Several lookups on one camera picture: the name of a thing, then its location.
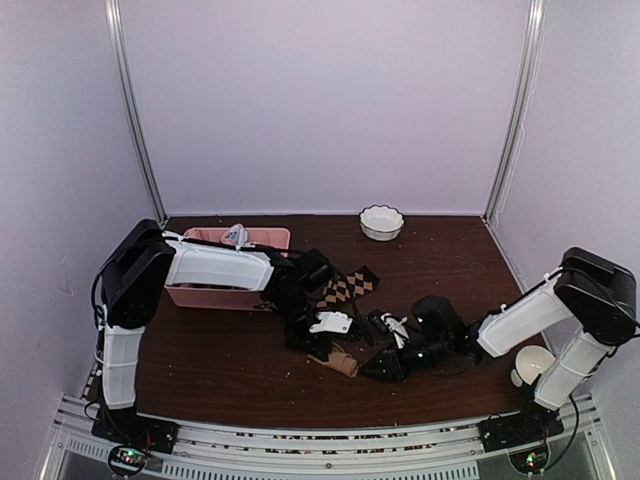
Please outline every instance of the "pink bin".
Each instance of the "pink bin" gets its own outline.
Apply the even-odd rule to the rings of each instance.
[[[219,242],[226,228],[191,228],[187,238]],[[247,228],[249,241],[276,248],[288,248],[291,232],[286,228]],[[259,310],[260,292],[198,287],[166,287],[178,307],[215,308],[218,310]]]

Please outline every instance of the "dark wooden table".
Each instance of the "dark wooden table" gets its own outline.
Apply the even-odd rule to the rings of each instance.
[[[382,280],[359,300],[363,313],[405,315],[418,298],[438,294],[471,323],[519,295],[478,218],[408,217],[392,243],[367,239],[356,216],[174,218],[168,228],[236,222],[287,227],[292,248],[318,248],[344,272],[369,266]],[[364,343],[355,349],[360,359],[375,353]],[[282,321],[272,313],[177,308],[165,294],[142,342],[138,404],[142,413],[253,427],[392,426],[489,415],[521,405],[508,375],[515,350],[463,373],[418,372],[400,384],[350,379],[285,349]]]

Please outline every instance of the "metal frame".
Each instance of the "metal frame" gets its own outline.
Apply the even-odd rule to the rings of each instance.
[[[162,226],[164,226],[168,220],[168,216],[164,209],[158,183],[149,159],[149,151],[147,150],[147,144],[144,139],[138,105],[133,92],[133,82],[131,80],[129,61],[127,59],[127,50],[125,47],[124,31],[122,28],[122,20],[120,18],[120,2],[119,0],[106,0],[105,6],[107,11],[107,25],[109,27],[109,34],[113,44],[118,72],[120,74],[120,84],[122,86],[122,94],[127,110],[127,119],[131,130],[131,138],[133,139],[136,156],[138,157],[138,162],[142,170],[142,175],[151,198],[151,202],[153,203],[156,217]]]
[[[91,435],[92,421],[83,411],[86,404],[86,400],[63,397],[41,462],[40,480],[58,479],[66,452],[106,460],[113,445]],[[579,431],[591,440],[590,454],[600,478],[612,480],[615,474],[591,395],[579,397],[577,404]],[[95,406],[87,410],[89,415],[96,414]],[[575,425],[571,405],[562,407],[560,415],[566,430],[555,439],[568,437]],[[484,452],[477,429],[484,418],[355,430],[260,429],[173,420],[180,426],[173,454],[154,454],[145,472],[160,478],[201,480],[474,480],[477,461],[506,453]]]
[[[522,121],[531,97],[532,83],[540,57],[540,41],[542,38],[545,2],[546,0],[531,0],[529,22],[527,24],[520,75],[518,77],[513,108],[511,110],[511,118],[502,148],[500,164],[498,165],[496,178],[484,214],[484,219],[489,224],[494,224],[496,220],[504,190],[508,186],[509,173],[511,172],[513,162],[517,155]]]

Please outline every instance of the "scalloped bowl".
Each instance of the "scalloped bowl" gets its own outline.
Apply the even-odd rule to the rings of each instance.
[[[404,217],[395,208],[374,205],[360,214],[362,232],[372,240],[388,242],[398,235],[404,226]]]

